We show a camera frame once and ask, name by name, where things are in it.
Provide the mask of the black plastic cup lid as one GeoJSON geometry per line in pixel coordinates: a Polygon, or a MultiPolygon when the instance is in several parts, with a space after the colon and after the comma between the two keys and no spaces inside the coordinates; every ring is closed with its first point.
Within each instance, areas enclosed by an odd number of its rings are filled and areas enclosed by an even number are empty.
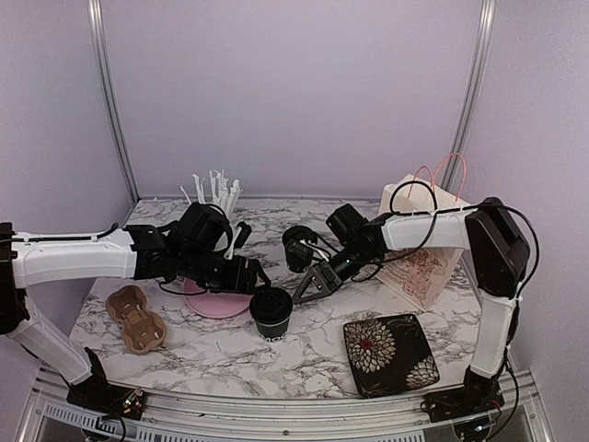
{"type": "Polygon", "coordinates": [[[293,305],[291,296],[285,290],[261,287],[249,302],[249,312],[257,322],[275,324],[291,315],[293,305]]]}

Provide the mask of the black paper coffee cup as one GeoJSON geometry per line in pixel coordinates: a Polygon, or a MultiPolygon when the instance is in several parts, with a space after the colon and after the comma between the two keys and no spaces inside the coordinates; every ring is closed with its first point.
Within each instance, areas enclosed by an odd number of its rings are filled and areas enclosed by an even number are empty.
{"type": "Polygon", "coordinates": [[[303,273],[311,264],[318,235],[309,227],[294,226],[282,235],[287,268],[293,273],[303,273]]]}

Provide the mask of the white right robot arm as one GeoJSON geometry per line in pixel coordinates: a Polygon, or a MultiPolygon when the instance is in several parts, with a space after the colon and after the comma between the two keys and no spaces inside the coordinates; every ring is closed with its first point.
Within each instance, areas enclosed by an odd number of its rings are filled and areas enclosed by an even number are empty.
{"type": "Polygon", "coordinates": [[[372,220],[345,204],[326,221],[341,250],[308,266],[294,302],[331,296],[367,265],[383,266],[425,249],[466,252],[472,261],[481,317],[468,368],[475,378],[457,390],[456,405],[474,413],[491,398],[486,379],[502,370],[517,329],[521,293],[539,264],[537,238],[526,238],[519,227],[527,220],[497,197],[458,207],[443,208],[434,202],[430,210],[389,209],[372,220]]]}

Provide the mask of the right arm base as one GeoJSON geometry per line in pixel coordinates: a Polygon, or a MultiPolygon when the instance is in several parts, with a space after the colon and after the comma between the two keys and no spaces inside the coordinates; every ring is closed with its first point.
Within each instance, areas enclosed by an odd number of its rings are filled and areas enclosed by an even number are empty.
{"type": "Polygon", "coordinates": [[[469,367],[460,387],[427,393],[421,410],[428,414],[431,423],[500,410],[505,404],[499,385],[502,372],[503,366],[500,366],[497,373],[485,378],[469,367]]]}

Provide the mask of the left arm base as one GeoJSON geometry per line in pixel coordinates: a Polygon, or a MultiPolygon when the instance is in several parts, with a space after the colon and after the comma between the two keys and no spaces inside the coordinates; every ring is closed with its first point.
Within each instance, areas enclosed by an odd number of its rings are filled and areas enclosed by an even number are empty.
{"type": "Polygon", "coordinates": [[[146,393],[108,382],[98,356],[87,347],[91,376],[77,385],[68,385],[66,400],[76,406],[139,421],[144,413],[146,393]]]}

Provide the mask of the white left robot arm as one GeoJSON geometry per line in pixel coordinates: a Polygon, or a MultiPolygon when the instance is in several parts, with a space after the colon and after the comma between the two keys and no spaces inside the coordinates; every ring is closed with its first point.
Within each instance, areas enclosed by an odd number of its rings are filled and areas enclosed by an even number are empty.
{"type": "Polygon", "coordinates": [[[32,287],[100,278],[192,280],[204,294],[252,295],[271,281],[261,264],[236,253],[248,239],[245,223],[231,227],[212,204],[191,204],[161,227],[113,225],[98,233],[44,235],[1,225],[1,333],[55,368],[98,410],[117,396],[90,351],[73,343],[27,298],[32,287]]]}

